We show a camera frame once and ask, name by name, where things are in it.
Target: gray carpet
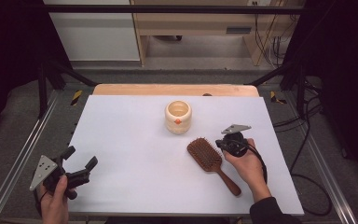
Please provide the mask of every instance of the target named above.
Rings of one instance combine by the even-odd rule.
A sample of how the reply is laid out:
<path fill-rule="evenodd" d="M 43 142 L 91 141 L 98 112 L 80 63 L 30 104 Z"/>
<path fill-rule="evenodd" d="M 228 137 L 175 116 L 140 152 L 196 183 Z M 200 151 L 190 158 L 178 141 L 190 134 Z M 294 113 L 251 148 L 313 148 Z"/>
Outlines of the gray carpet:
<path fill-rule="evenodd" d="M 263 75 L 260 71 L 242 72 L 211 70 L 193 71 L 83 71 L 92 80 L 103 83 L 231 83 L 243 84 L 255 80 Z M 61 92 L 60 101 L 55 107 L 48 124 L 26 163 L 20 179 L 7 199 L 7 203 L 0 215 L 4 217 L 39 218 L 34 209 L 34 198 L 28 190 L 32 171 L 37 165 L 41 154 L 55 157 L 60 150 L 67 147 L 71 140 L 71 132 L 76 128 L 82 108 L 86 103 L 87 96 L 92 93 L 92 88 L 75 83 L 70 77 L 65 78 L 68 82 L 65 91 Z M 289 104 L 272 103 L 270 91 L 275 91 L 277 98 L 285 99 L 287 93 L 281 92 L 276 85 L 263 85 L 259 93 L 265 98 L 265 102 L 273 123 L 291 119 L 295 116 Z M 83 90 L 77 105 L 70 105 L 75 91 Z M 7 107 L 0 118 L 0 186 L 6 178 L 11 165 L 20 153 L 29 133 L 36 123 L 38 113 L 37 85 L 31 82 L 14 90 L 8 98 Z M 326 117 L 315 114 L 310 120 L 311 134 L 315 138 L 318 147 L 324 154 L 328 165 L 346 200 L 348 201 L 354 216 L 358 221 L 358 164 L 356 161 L 344 159 L 341 156 L 340 145 L 329 126 Z M 294 128 L 287 132 L 290 126 L 277 129 L 283 155 L 290 167 L 295 155 L 302 143 L 303 135 L 300 129 Z M 322 185 L 319 173 L 310 157 L 308 147 L 302 151 L 294 169 L 296 174 L 305 175 Z M 299 193 L 300 200 L 306 208 L 312 212 L 322 213 L 327 208 L 327 200 L 323 192 L 310 182 L 294 177 L 294 182 Z M 84 217 L 71 217 L 71 220 L 84 220 Z M 335 208 L 326 216 L 319 217 L 310 213 L 300 217 L 307 223 L 340 223 Z"/>

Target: power outlet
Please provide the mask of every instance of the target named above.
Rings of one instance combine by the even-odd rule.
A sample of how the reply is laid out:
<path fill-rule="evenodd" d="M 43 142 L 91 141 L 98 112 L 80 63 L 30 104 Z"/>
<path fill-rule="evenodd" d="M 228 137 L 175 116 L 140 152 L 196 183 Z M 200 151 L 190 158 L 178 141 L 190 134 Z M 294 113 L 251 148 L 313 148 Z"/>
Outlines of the power outlet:
<path fill-rule="evenodd" d="M 248 7 L 268 7 L 271 0 L 248 0 Z"/>

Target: brown hairbrush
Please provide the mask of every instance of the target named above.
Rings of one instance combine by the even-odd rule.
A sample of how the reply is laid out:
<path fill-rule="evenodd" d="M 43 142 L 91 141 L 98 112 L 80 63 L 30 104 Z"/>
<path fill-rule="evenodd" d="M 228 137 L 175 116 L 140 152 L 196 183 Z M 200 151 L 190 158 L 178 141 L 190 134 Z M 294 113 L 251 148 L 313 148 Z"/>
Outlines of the brown hairbrush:
<path fill-rule="evenodd" d="M 187 151 L 194 160 L 206 172 L 217 172 L 227 185 L 228 189 L 235 196 L 241 194 L 241 189 L 232 181 L 220 168 L 222 165 L 222 157 L 211 146 L 205 138 L 197 138 L 187 146 Z"/>

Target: black backdrop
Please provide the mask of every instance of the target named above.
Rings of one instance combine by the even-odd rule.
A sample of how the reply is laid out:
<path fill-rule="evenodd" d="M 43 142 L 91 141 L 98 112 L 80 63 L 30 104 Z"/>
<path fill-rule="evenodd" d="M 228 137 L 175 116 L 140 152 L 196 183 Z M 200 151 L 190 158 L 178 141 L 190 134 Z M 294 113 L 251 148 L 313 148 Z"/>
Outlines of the black backdrop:
<path fill-rule="evenodd" d="M 0 113 L 13 88 L 37 79 L 42 62 L 53 59 L 72 68 L 48 13 L 21 11 L 23 2 L 0 1 Z"/>
<path fill-rule="evenodd" d="M 318 6 L 326 2 L 313 0 L 307 4 Z M 285 60 L 295 55 L 317 19 L 300 18 Z M 305 75 L 321 78 L 324 111 L 344 152 L 358 160 L 358 1 L 335 2 L 312 37 L 305 55 L 302 60 Z"/>

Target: yellow and black tape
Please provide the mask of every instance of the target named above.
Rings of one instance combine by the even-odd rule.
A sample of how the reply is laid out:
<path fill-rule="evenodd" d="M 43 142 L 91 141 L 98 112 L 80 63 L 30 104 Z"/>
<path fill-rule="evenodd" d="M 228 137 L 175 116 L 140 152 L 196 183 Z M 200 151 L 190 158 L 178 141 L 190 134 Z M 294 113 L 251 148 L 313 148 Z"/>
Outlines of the yellow and black tape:
<path fill-rule="evenodd" d="M 280 103 L 282 105 L 287 104 L 285 100 L 278 100 L 277 96 L 275 95 L 275 92 L 271 92 L 271 102 L 272 103 Z"/>
<path fill-rule="evenodd" d="M 76 105 L 77 104 L 77 101 L 80 98 L 81 92 L 82 91 L 76 91 L 75 92 L 75 95 L 74 95 L 74 98 L 72 99 L 71 105 Z"/>

